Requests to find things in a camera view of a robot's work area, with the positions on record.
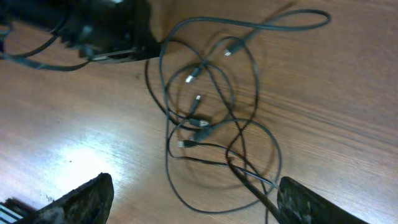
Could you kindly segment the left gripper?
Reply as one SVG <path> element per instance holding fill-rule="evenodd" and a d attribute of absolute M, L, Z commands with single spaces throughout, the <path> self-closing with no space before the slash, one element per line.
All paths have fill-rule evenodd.
<path fill-rule="evenodd" d="M 150 16 L 146 0 L 70 1 L 62 43 L 99 63 L 156 58 L 161 46 L 150 30 Z"/>

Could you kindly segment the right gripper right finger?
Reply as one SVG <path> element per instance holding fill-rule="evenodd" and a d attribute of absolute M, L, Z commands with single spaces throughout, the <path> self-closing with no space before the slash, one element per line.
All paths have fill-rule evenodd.
<path fill-rule="evenodd" d="M 366 224 L 291 177 L 280 180 L 277 206 L 288 223 Z"/>

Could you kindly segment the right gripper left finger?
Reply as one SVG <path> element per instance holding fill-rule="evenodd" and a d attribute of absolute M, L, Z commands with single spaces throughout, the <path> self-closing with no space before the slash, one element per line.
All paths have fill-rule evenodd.
<path fill-rule="evenodd" d="M 113 199 L 112 177 L 100 173 L 16 224 L 106 224 Z"/>

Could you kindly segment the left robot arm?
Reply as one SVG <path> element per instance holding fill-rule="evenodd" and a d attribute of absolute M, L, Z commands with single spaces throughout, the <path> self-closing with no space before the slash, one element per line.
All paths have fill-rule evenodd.
<path fill-rule="evenodd" d="M 151 5 L 138 0 L 9 0 L 1 1 L 1 41 L 19 20 L 48 32 L 41 46 L 23 54 L 1 49 L 1 59 L 36 70 L 70 72 L 90 62 L 123 63 L 156 58 L 161 46 L 150 30 Z M 32 60 L 60 39 L 84 60 L 78 65 L 51 65 Z"/>

